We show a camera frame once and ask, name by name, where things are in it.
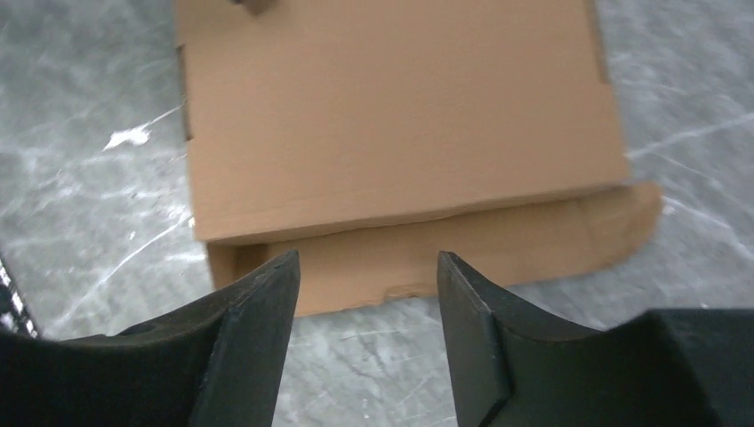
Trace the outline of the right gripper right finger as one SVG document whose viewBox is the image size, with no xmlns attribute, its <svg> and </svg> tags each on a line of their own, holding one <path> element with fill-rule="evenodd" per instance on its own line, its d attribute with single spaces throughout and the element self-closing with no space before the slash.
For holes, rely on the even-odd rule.
<svg viewBox="0 0 754 427">
<path fill-rule="evenodd" d="M 753 312 L 651 309 L 599 331 L 437 258 L 460 426 L 750 426 Z"/>
</svg>

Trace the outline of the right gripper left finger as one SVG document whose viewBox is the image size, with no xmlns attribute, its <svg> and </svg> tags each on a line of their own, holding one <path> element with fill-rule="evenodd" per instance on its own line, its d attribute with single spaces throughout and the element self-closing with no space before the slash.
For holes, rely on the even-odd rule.
<svg viewBox="0 0 754 427">
<path fill-rule="evenodd" d="M 1 334 L 4 426 L 269 426 L 301 282 L 297 251 L 114 335 Z"/>
</svg>

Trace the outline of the brown cardboard box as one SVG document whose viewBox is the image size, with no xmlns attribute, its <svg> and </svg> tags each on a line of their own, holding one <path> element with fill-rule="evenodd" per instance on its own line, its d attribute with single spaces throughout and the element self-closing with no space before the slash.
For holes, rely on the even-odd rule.
<svg viewBox="0 0 754 427">
<path fill-rule="evenodd" d="M 290 250 L 300 316 L 510 286 L 654 234 L 594 1 L 176 1 L 194 233 L 216 288 Z"/>
</svg>

